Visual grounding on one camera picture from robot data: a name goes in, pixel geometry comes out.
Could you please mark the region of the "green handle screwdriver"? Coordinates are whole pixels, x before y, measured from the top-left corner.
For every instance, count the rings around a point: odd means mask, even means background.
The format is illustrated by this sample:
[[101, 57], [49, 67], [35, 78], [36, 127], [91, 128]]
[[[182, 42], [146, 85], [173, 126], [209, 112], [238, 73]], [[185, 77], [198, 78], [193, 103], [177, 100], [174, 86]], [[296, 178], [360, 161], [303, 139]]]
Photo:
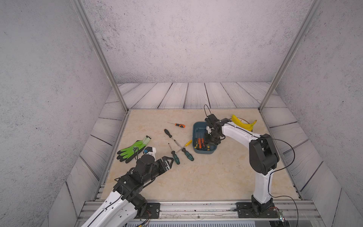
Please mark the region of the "green handle screwdriver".
[[188, 152], [186, 150], [185, 147], [181, 148], [181, 151], [186, 155], [186, 157], [190, 160], [190, 161], [194, 161], [194, 157], [192, 156], [192, 154], [190, 152]]
[[173, 159], [174, 159], [175, 163], [176, 163], [177, 165], [179, 165], [179, 164], [180, 164], [180, 160], [179, 160], [178, 156], [176, 155], [176, 152], [173, 150], [173, 148], [171, 147], [171, 145], [170, 145], [170, 144], [168, 144], [168, 145], [169, 145], [169, 147], [170, 147], [170, 149], [171, 149], [171, 154], [172, 154], [172, 156], [173, 156]]

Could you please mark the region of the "orange screwdriver large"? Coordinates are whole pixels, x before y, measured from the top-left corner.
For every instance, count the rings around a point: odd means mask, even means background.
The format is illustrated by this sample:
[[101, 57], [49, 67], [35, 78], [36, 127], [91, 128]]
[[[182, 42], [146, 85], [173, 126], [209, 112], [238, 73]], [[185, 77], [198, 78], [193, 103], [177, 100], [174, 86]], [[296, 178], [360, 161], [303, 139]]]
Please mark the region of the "orange screwdriver large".
[[198, 144], [199, 144], [198, 149], [201, 150], [202, 148], [200, 147], [200, 129], [198, 129]]

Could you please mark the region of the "black yellow-tip screwdriver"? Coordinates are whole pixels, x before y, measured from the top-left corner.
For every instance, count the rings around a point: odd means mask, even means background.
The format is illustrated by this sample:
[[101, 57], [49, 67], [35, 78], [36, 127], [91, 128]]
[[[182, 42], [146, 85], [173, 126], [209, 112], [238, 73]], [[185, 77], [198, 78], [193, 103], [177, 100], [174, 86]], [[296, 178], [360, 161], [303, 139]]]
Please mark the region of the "black yellow-tip screwdriver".
[[195, 130], [195, 133], [194, 133], [194, 148], [197, 149], [199, 147], [199, 144], [198, 144], [198, 129]]

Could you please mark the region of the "black handle long screwdriver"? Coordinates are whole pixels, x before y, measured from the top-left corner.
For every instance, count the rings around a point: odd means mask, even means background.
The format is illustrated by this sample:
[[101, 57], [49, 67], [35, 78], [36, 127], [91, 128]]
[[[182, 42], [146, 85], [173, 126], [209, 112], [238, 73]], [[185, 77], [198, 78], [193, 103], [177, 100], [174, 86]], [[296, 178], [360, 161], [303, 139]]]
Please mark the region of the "black handle long screwdriver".
[[169, 138], [171, 138], [180, 148], [182, 148], [182, 145], [180, 145], [174, 138], [173, 136], [171, 135], [171, 133], [167, 130], [167, 129], [164, 129], [164, 132], [166, 135], [169, 136]]

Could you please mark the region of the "yellow handle screwdriver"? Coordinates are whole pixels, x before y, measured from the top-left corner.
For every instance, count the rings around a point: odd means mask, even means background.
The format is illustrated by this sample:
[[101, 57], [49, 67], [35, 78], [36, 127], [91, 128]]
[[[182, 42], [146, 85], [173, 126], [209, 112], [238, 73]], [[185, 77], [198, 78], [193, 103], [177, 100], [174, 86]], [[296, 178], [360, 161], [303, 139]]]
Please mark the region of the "yellow handle screwdriver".
[[177, 152], [179, 152], [179, 151], [182, 151], [182, 149], [184, 149], [184, 148], [186, 148], [186, 147], [188, 147], [190, 144], [192, 144], [192, 140], [190, 140], [189, 142], [187, 142], [183, 147], [181, 147]]

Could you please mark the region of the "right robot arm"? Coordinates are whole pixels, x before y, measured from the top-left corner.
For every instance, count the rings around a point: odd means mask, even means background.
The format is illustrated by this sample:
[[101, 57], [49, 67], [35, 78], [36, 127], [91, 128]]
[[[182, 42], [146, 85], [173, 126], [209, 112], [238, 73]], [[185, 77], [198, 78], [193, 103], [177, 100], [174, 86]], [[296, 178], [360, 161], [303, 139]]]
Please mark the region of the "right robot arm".
[[249, 163], [255, 171], [255, 189], [251, 196], [251, 212], [257, 217], [266, 215], [274, 210], [275, 204], [271, 195], [272, 177], [278, 170], [277, 165], [280, 160], [274, 138], [269, 134], [257, 134], [253, 132], [253, 127], [257, 123], [243, 123], [238, 117], [233, 115], [231, 119], [217, 119], [214, 114], [205, 118], [207, 124], [207, 134], [205, 141], [207, 144], [218, 145], [225, 137], [230, 137], [249, 149]]

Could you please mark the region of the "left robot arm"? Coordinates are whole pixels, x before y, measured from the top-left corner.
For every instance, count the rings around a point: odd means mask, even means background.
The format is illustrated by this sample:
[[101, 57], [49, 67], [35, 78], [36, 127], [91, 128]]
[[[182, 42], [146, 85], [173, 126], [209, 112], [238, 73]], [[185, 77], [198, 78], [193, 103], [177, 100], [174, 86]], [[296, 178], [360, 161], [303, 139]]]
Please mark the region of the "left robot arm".
[[140, 192], [156, 177], [170, 170], [173, 162], [173, 158], [166, 156], [155, 160], [151, 155], [143, 155], [134, 168], [118, 178], [109, 196], [83, 226], [123, 227], [135, 217], [142, 217], [147, 200]]

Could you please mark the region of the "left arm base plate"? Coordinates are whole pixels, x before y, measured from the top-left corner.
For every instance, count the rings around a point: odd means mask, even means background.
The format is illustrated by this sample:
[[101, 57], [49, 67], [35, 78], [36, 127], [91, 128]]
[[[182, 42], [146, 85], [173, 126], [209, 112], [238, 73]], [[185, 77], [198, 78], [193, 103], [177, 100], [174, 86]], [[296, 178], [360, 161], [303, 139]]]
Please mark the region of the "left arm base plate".
[[158, 202], [144, 203], [137, 209], [135, 219], [159, 219], [160, 205]]

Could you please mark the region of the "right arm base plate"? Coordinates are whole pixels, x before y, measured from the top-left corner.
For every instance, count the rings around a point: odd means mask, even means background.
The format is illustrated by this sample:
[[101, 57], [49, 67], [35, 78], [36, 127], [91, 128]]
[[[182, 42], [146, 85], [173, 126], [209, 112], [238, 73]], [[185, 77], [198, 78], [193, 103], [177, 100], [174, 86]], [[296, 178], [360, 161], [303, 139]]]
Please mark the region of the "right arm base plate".
[[273, 209], [267, 209], [260, 214], [255, 213], [251, 202], [237, 202], [236, 211], [238, 218], [279, 218], [279, 214]]

